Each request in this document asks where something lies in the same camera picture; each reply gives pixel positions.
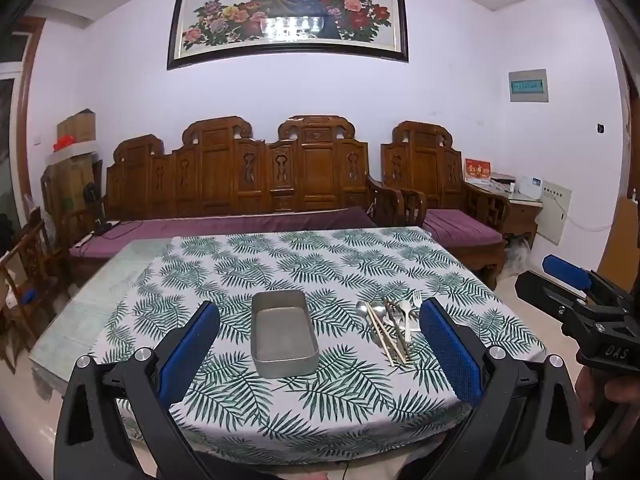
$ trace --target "peony flower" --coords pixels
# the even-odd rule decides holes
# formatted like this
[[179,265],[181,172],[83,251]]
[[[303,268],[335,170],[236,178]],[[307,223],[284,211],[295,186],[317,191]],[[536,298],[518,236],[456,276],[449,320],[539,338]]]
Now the peony flower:
[[260,20],[254,21],[254,17],[252,16],[250,20],[246,20],[244,22],[244,30],[249,36],[261,36],[262,35],[262,27],[260,26]]
[[233,14],[235,14],[236,12],[238,12],[238,8],[235,5],[229,5],[226,6],[223,10],[222,10],[222,15],[226,18],[229,19],[231,18],[231,16]]
[[255,10],[255,9],[260,9],[260,3],[259,2],[247,2],[244,4],[244,8],[248,11],[251,10]]
[[264,12],[259,10],[258,12],[254,12],[254,15],[250,19],[252,22],[260,23],[260,20],[263,20],[264,18],[268,18],[268,16]]
[[207,2],[206,4],[204,4],[204,11],[209,16],[219,13],[220,9],[222,9],[222,5],[217,0],[215,2]]
[[367,11],[361,10],[360,12],[350,12],[349,22],[353,28],[364,28],[371,23],[371,20],[367,16]]
[[249,13],[246,10],[238,10],[238,12],[236,12],[235,14],[233,14],[231,16],[231,18],[236,22],[236,23],[242,23],[244,22],[247,18],[249,17]]
[[226,29],[226,20],[224,18],[218,18],[216,20],[209,21],[209,28],[213,33],[221,32]]
[[373,5],[371,10],[377,20],[387,20],[390,16],[389,10],[386,7],[380,7],[378,4]]
[[344,8],[351,12],[358,12],[362,8],[360,0],[345,0]]
[[202,36],[202,31],[197,27],[191,27],[184,33],[184,39],[187,43],[195,43]]

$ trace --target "cardboard box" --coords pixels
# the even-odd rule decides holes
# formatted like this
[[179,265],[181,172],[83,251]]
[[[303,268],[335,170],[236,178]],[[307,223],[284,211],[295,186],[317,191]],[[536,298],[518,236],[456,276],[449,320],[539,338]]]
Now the cardboard box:
[[50,167],[50,175],[62,214],[82,209],[84,186],[94,181],[91,155],[73,156],[54,164]]
[[66,118],[58,125],[58,138],[67,135],[76,142],[95,140],[95,114],[87,109]]

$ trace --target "leaf pattern tablecloth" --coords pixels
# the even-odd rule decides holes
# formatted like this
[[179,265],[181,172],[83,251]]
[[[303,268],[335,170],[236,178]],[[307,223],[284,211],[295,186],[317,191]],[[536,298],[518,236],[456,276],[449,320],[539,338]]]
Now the leaf pattern tablecloth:
[[[299,288],[321,351],[309,376],[267,380],[250,351],[252,295]],[[445,431],[468,406],[456,399],[422,334],[414,362],[391,367],[355,303],[434,296],[485,345],[533,358],[542,343],[469,270],[420,228],[174,238],[116,307],[91,354],[127,359],[184,325],[203,300],[220,334],[171,413],[194,449],[253,464],[350,460]],[[140,437],[127,403],[130,436]]]

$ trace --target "carved wooden chair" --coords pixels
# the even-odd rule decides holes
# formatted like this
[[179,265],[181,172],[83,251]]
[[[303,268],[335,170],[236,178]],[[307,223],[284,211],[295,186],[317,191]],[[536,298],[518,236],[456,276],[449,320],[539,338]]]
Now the carved wooden chair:
[[502,226],[509,201],[467,184],[451,134],[405,121],[381,146],[384,183],[402,192],[405,225],[417,225],[474,270],[489,288],[504,266]]
[[[0,360],[4,361],[11,370],[12,374],[15,374],[15,365],[12,364],[9,356],[7,355],[6,348],[10,345],[11,328],[13,326],[12,321],[4,315],[4,309],[6,307],[5,299],[9,293],[9,285],[5,280],[0,278]],[[17,349],[14,348],[14,363],[17,355]]]
[[[49,237],[38,208],[32,212],[30,222],[21,232],[15,247],[0,260],[0,280],[8,283],[17,301],[13,308],[5,304],[2,312],[18,328],[29,350],[38,338],[35,320],[37,313],[44,310],[49,320],[53,321],[56,316],[53,301],[60,294],[71,299],[64,281],[59,276],[47,274],[47,259],[50,255]],[[18,262],[24,269],[23,276],[16,276],[14,279],[9,268]]]

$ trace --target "fork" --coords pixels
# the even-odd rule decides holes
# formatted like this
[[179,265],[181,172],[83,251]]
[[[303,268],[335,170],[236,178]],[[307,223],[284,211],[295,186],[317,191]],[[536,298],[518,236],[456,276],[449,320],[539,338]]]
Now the fork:
[[420,307],[422,306],[422,293],[419,290],[414,290],[414,293],[411,296],[411,303],[413,303],[414,308],[416,308],[418,313],[420,313]]

